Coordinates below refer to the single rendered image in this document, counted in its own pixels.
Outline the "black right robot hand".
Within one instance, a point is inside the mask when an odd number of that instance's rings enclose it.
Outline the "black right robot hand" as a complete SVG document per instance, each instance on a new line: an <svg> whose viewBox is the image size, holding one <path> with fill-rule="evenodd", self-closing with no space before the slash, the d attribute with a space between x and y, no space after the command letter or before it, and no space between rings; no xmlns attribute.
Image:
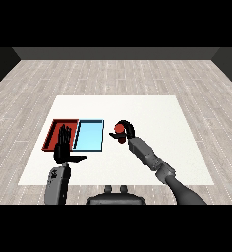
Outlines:
<svg viewBox="0 0 232 252"><path fill-rule="evenodd" d="M122 137L125 137L127 139L132 139L132 138L135 137L134 126L129 121L120 120L117 124L122 124L124 126L124 128L125 128L125 132L123 134L116 134L115 130L114 130L114 133L110 133L111 137L113 137L114 139L119 139L119 138L122 138Z"/></svg>

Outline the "small red can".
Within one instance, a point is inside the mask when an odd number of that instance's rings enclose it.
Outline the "small red can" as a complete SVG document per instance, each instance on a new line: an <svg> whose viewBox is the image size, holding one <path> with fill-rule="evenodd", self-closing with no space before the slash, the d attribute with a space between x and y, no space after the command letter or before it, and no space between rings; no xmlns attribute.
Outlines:
<svg viewBox="0 0 232 252"><path fill-rule="evenodd" d="M114 128L116 134L123 134L125 132L125 128L122 124L117 124ZM126 138L122 137L118 139L120 144L124 144L126 142Z"/></svg>

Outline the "red shallow open box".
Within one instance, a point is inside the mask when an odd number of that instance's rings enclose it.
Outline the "red shallow open box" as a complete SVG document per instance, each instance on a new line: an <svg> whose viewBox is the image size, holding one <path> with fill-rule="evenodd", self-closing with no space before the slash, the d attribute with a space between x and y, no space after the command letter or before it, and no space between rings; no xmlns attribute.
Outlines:
<svg viewBox="0 0 232 252"><path fill-rule="evenodd" d="M71 129L70 151L72 151L78 123L78 119L54 119L41 149L45 152L53 152L58 142L59 129L65 125Z"/></svg>

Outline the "dark grey robot body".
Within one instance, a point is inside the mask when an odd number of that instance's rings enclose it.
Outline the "dark grey robot body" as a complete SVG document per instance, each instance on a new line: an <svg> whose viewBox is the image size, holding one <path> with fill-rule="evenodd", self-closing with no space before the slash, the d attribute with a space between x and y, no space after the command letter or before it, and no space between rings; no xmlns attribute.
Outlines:
<svg viewBox="0 0 232 252"><path fill-rule="evenodd" d="M102 194L87 199L87 205L145 205L145 199L130 194L126 185L120 186L119 193L113 193L112 186L106 185Z"/></svg>

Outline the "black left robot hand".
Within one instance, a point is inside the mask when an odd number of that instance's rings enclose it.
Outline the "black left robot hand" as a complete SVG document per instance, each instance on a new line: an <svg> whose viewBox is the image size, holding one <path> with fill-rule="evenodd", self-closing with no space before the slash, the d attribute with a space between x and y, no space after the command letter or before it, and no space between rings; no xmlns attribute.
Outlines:
<svg viewBox="0 0 232 252"><path fill-rule="evenodd" d="M53 155L57 164L63 164L66 162L79 163L87 159L87 156L70 155L71 131L72 129L65 124L59 128L58 141L55 144Z"/></svg>

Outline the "light blue shallow open box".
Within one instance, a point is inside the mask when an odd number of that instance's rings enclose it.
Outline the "light blue shallow open box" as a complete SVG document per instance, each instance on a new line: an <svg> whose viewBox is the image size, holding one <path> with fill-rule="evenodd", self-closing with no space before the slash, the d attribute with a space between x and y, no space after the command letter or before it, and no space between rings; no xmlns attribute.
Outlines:
<svg viewBox="0 0 232 252"><path fill-rule="evenodd" d="M75 133L72 150L74 152L101 152L103 129L102 119L81 119Z"/></svg>

